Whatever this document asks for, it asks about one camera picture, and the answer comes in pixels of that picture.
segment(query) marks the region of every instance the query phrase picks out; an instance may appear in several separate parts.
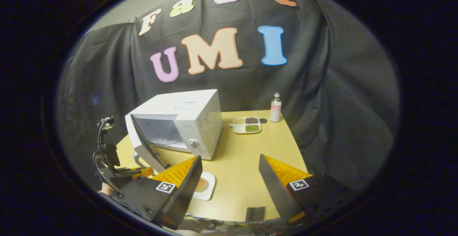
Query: table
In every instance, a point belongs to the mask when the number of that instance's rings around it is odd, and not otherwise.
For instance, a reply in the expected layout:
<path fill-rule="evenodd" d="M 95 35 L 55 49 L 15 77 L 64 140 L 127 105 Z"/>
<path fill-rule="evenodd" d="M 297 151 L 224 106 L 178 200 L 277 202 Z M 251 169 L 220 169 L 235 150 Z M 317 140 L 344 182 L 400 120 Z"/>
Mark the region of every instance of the table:
<path fill-rule="evenodd" d="M 259 173 L 259 155 L 278 159 L 307 172 L 299 148 L 283 116 L 280 121 L 270 121 L 270 110 L 222 112 L 223 129 L 211 161 L 202 160 L 203 171 L 216 177 L 210 200 L 193 198 L 187 213 L 195 216 L 226 221 L 245 221 L 247 208 L 265 207 L 264 219 L 278 218 L 279 214 Z M 265 118 L 261 131 L 254 134 L 235 134 L 228 122 L 237 117 Z M 118 144 L 121 167 L 138 167 L 133 160 L 133 147 L 127 135 Z M 156 148 L 161 159 L 172 166 L 193 157 L 168 149 Z"/>

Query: black cloth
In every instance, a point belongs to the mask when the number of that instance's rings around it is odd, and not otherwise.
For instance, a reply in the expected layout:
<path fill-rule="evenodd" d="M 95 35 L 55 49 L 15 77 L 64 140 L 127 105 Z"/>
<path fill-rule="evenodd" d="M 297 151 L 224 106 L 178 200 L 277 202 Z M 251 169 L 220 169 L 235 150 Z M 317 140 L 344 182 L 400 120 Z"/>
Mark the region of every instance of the black cloth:
<path fill-rule="evenodd" d="M 331 0 L 293 0 L 297 6 L 275 0 L 221 5 L 193 0 L 193 10 L 170 17 L 178 1 L 151 8 L 133 23 L 88 32 L 69 55 L 56 98 L 57 122 L 64 151 L 88 184 L 100 187 L 91 157 L 101 118 L 114 116 L 107 140 L 117 143 L 127 135 L 124 115 L 156 94 L 210 88 L 219 90 L 223 112 L 269 109 L 279 92 L 282 114 L 311 174 L 328 173 L 353 188 L 370 182 L 394 142 L 399 91 L 393 64 L 363 24 Z M 150 31 L 139 36 L 142 18 L 159 8 Z M 262 64 L 260 26 L 284 29 L 285 65 Z M 237 29 L 243 65 L 205 66 L 203 73 L 189 74 L 181 40 L 198 34 L 211 44 L 223 28 Z M 169 47 L 176 47 L 179 75 L 165 83 L 150 56 L 162 53 L 168 72 L 163 51 Z"/>

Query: black backdrop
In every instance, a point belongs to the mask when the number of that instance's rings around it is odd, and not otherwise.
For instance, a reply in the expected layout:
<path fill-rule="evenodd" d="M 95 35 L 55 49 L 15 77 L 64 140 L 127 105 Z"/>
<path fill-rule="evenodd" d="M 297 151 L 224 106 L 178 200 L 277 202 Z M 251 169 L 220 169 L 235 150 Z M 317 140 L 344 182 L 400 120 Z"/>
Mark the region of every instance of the black backdrop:
<path fill-rule="evenodd" d="M 3 1 L 9 14 L 2 21 L 3 40 L 8 43 L 8 62 L 2 66 L 9 107 L 2 159 L 8 203 L 2 230 L 7 235 L 134 234 L 64 177 L 39 127 L 41 89 L 55 81 L 64 60 L 60 50 L 66 54 L 68 39 L 75 39 L 75 34 L 68 37 L 64 32 L 72 32 L 103 1 Z M 370 192 L 374 197 L 325 233 L 452 235 L 454 195 L 446 185 L 454 176 L 451 164 L 456 156 L 448 145 L 451 131 L 445 128 L 455 117 L 448 108 L 453 103 L 455 74 L 450 63 L 455 60 L 455 44 L 450 28 L 456 24 L 451 8 L 456 0 L 340 1 L 378 32 L 408 86 L 398 142 L 385 169 L 393 176 L 380 178 L 380 187 Z"/>
<path fill-rule="evenodd" d="M 64 152 L 94 189 L 101 182 L 91 166 L 95 124 L 114 116 L 110 140 L 127 135 L 124 116 L 156 94 L 217 88 L 223 112 L 269 109 L 273 93 L 302 149 L 311 174 L 327 173 L 361 189 L 383 165 L 399 120 L 399 83 L 382 46 L 350 13 L 331 0 L 239 0 L 216 4 L 193 0 L 193 10 L 171 18 L 167 0 L 133 23 L 85 34 L 70 53 L 57 93 L 56 115 Z M 143 18 L 161 8 L 151 29 L 139 36 Z M 260 26 L 284 29 L 285 65 L 261 63 L 265 56 Z M 219 29 L 236 28 L 243 65 L 189 74 L 181 39 L 200 35 L 211 44 Z M 176 47 L 178 78 L 158 79 L 150 56 Z M 162 66 L 168 60 L 162 57 Z"/>

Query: hand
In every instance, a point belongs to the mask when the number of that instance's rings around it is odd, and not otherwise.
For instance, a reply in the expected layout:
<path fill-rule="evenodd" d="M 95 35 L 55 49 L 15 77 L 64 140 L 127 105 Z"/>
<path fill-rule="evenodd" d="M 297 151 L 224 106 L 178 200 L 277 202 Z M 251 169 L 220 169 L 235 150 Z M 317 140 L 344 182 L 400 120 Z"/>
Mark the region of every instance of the hand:
<path fill-rule="evenodd" d="M 112 187 L 110 187 L 110 185 L 106 184 L 105 182 L 102 182 L 102 189 L 98 192 L 111 195 L 115 191 L 116 189 L 113 189 Z"/>

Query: microwave dial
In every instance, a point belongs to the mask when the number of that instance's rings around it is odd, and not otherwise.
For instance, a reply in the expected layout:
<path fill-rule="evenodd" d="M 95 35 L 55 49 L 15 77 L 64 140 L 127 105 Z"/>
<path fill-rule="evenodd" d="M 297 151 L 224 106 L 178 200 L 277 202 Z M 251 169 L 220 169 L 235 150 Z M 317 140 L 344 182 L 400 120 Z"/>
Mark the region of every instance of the microwave dial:
<path fill-rule="evenodd" d="M 191 145 L 191 147 L 193 147 L 194 149 L 200 147 L 199 142 L 195 139 L 190 139 L 188 142 Z"/>

